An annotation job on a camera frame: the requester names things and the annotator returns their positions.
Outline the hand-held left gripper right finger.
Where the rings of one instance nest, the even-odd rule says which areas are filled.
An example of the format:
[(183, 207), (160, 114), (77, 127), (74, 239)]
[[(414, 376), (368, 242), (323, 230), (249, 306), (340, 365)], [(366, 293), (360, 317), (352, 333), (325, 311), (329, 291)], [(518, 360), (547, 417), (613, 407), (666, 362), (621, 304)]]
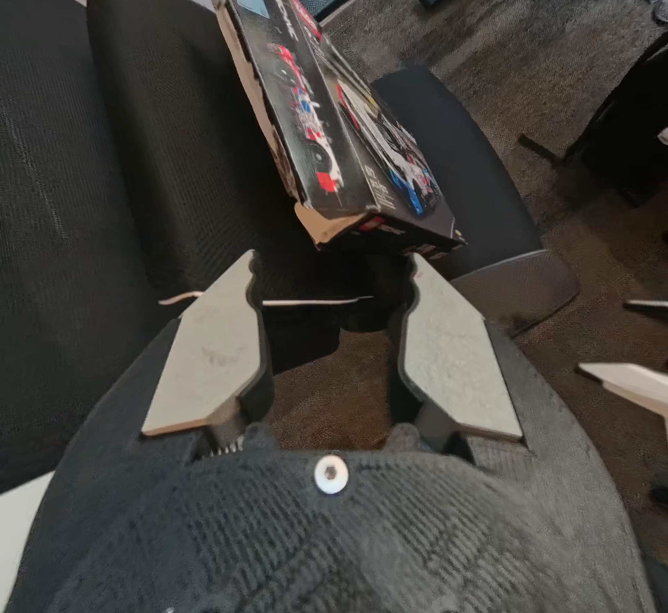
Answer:
[(432, 450), (456, 436), (521, 443), (523, 431), (486, 319), (427, 260), (409, 255), (397, 371), (420, 402), (415, 427)]

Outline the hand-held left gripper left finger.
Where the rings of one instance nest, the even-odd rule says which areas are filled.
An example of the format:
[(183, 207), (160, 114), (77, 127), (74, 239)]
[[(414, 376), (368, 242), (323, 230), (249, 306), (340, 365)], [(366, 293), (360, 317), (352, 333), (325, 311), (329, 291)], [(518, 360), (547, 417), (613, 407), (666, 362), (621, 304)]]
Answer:
[(247, 250), (181, 315), (142, 434), (207, 429), (238, 439), (274, 399), (271, 355)]

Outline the black mesh office chair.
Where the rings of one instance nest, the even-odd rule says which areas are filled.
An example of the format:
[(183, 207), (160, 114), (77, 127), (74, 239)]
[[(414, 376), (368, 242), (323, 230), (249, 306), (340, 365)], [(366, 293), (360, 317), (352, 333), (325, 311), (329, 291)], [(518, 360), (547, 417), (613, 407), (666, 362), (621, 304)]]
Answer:
[(248, 249), (264, 299), (372, 293), (297, 219), (213, 12), (1, 0), (1, 492)]

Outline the black backpack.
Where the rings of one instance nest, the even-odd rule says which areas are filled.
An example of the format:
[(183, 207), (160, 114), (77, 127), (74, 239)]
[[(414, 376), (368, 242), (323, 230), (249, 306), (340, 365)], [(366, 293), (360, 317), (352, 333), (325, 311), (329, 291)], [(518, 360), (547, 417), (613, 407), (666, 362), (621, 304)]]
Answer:
[(667, 32), (640, 55), (573, 143), (558, 155), (518, 143), (554, 168), (578, 164), (640, 207), (667, 187)]

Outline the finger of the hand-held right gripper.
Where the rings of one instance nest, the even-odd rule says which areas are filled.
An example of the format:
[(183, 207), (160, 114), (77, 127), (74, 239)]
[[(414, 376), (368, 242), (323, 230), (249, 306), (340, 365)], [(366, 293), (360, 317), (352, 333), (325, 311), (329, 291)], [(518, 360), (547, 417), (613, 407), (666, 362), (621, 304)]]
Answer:
[(667, 318), (667, 300), (626, 300), (623, 307), (651, 318)]
[(580, 363), (577, 371), (604, 389), (661, 416), (667, 429), (667, 374), (627, 363)]

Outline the torn cardboard box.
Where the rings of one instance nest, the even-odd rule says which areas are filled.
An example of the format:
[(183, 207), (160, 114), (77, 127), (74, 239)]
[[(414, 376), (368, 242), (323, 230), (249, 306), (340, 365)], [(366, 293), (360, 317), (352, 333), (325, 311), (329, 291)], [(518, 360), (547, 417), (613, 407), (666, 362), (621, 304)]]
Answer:
[(295, 214), (319, 249), (440, 258), (466, 241), (417, 140), (298, 0), (211, 0)]

